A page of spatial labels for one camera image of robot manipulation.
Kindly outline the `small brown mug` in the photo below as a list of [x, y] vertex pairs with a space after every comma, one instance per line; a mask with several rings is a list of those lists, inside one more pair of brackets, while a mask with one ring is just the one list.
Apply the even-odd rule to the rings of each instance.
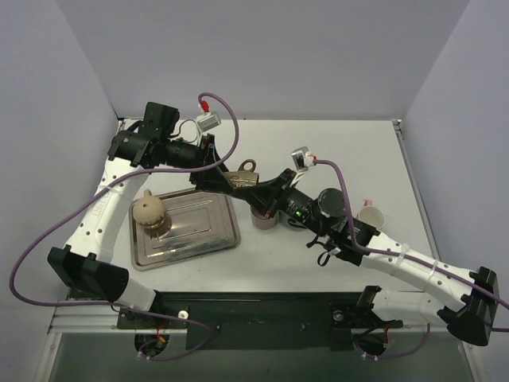
[[249, 158], [243, 161], [236, 171], [224, 172], [223, 176], [233, 189], [256, 186], [259, 181], [256, 166], [256, 161]]

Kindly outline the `teal glazed mug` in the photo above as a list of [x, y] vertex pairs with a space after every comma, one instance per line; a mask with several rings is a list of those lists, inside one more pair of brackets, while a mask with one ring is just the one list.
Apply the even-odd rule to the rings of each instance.
[[300, 224], [298, 221], [296, 221], [291, 216], [288, 216], [287, 214], [281, 212], [279, 214], [280, 223], [283, 224], [287, 228], [291, 229], [305, 229], [305, 226], [303, 224]]

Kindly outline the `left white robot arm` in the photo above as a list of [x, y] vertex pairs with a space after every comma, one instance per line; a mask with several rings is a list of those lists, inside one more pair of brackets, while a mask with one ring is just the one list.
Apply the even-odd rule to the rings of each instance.
[[155, 302], [155, 290], [130, 277], [127, 269], [113, 265], [113, 251], [132, 200], [152, 173], [204, 174], [225, 170], [233, 150], [219, 156], [210, 130], [221, 124], [210, 111], [208, 94], [199, 96], [202, 114], [195, 124], [199, 142], [185, 141], [174, 129], [180, 112], [149, 102], [143, 119], [117, 133], [107, 151], [103, 178], [94, 197], [79, 212], [80, 226], [62, 248], [52, 248], [50, 267], [65, 286], [87, 292], [102, 301], [136, 309], [145, 327], [159, 325], [163, 307]]

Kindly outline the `pink faceted mug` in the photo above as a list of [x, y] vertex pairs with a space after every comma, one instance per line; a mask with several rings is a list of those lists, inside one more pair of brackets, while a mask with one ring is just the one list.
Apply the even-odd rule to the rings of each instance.
[[374, 206], [373, 200], [366, 199], [356, 215], [356, 219], [382, 230], [386, 224], [386, 217], [382, 210]]

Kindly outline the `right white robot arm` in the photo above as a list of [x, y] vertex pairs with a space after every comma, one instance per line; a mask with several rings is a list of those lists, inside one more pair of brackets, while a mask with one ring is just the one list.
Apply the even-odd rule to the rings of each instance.
[[243, 171], [231, 183], [235, 197], [257, 213], [273, 216], [282, 212], [326, 238], [322, 246], [328, 255], [414, 287], [412, 292], [366, 288], [367, 298], [355, 307], [360, 323], [374, 325], [381, 319], [443, 325], [464, 342], [488, 344], [499, 305], [494, 271], [454, 267], [431, 259], [363, 221], [348, 219], [340, 190], [327, 188], [312, 199], [297, 189], [299, 177], [299, 173], [286, 170], [271, 181], [260, 182]]

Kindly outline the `mauve cylindrical mug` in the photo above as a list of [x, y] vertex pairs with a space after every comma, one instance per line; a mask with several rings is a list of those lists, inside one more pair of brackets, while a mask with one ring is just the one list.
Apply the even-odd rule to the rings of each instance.
[[251, 207], [251, 222], [259, 230], [268, 230], [277, 224], [278, 218], [266, 217]]

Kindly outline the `cream beige mug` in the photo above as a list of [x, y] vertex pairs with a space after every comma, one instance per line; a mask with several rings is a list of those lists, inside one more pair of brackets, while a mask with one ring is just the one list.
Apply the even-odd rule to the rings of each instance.
[[143, 196], [134, 202], [132, 216], [143, 228], [154, 230], [165, 222], [166, 210], [162, 200], [146, 189]]

